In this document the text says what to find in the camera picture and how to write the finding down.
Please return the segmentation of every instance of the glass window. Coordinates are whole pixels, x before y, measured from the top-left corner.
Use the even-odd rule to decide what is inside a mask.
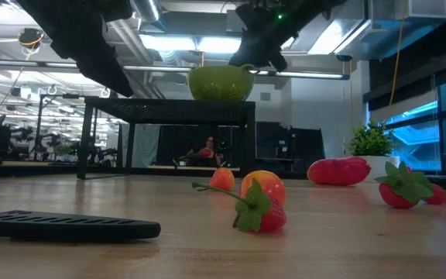
[[[401,121],[405,121],[405,120],[409,120],[409,119],[415,119],[417,117],[424,116],[424,115],[434,114],[434,113],[437,113],[437,110],[438,110],[438,103],[437,103],[437,101],[434,101],[434,102],[428,103],[426,105],[422,105],[419,108],[411,109],[408,112],[404,112],[399,115],[395,115],[394,117],[388,119],[386,124],[392,124],[392,123],[401,122]]]
[[[437,121],[418,123],[393,130],[392,156],[419,171],[441,171],[440,133]]]

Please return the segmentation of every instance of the woman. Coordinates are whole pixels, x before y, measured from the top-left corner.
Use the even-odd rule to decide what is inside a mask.
[[[200,157],[203,158],[215,158],[216,159],[216,164],[218,165],[218,167],[221,166],[221,159],[223,158],[222,154],[216,154],[214,151],[214,146],[216,145],[216,142],[214,140],[213,136],[209,136],[206,139],[206,147],[199,150],[196,154],[199,155]],[[194,153],[193,150],[189,151],[189,153],[187,155],[190,155]]]

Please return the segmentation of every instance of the strawberry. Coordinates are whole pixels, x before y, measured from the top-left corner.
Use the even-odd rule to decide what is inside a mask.
[[[385,171],[387,176],[378,177],[380,182],[379,193],[387,205],[394,208],[412,208],[420,199],[432,197],[434,186],[419,171],[408,172],[406,164],[400,163],[395,167],[386,162]]]
[[[443,205],[446,203],[446,192],[442,187],[433,184],[433,195],[424,201],[431,205]]]
[[[213,177],[209,181],[209,185],[214,188],[230,191],[235,186],[235,178],[230,169],[220,167],[214,172]]]
[[[192,188],[203,190],[211,189],[220,191],[238,199],[235,210],[238,213],[236,227],[241,231],[274,232],[286,223],[286,215],[280,202],[262,192],[261,185],[256,179],[252,179],[252,187],[248,189],[245,198],[220,188],[214,188],[204,184],[192,182]]]

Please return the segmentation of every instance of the white pot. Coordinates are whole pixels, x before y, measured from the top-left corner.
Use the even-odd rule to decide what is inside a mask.
[[[386,156],[358,156],[366,162],[371,167],[368,177],[365,178],[364,182],[376,182],[375,178],[386,176],[385,163],[390,162],[396,167],[400,164],[400,157],[386,157]]]

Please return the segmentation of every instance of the strawberry stem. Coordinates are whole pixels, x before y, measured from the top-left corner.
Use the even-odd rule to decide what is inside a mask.
[[[257,207],[257,205],[254,205],[253,203],[250,203],[249,201],[246,201],[245,199],[240,198],[239,196],[237,196],[229,191],[222,190],[220,188],[211,187],[209,185],[205,185],[205,184],[201,184],[201,183],[197,183],[197,182],[192,182],[192,188],[203,188],[205,190],[219,191],[221,193],[225,193],[225,194],[232,196],[233,198],[236,198],[239,201],[245,203],[250,209],[254,209]]]

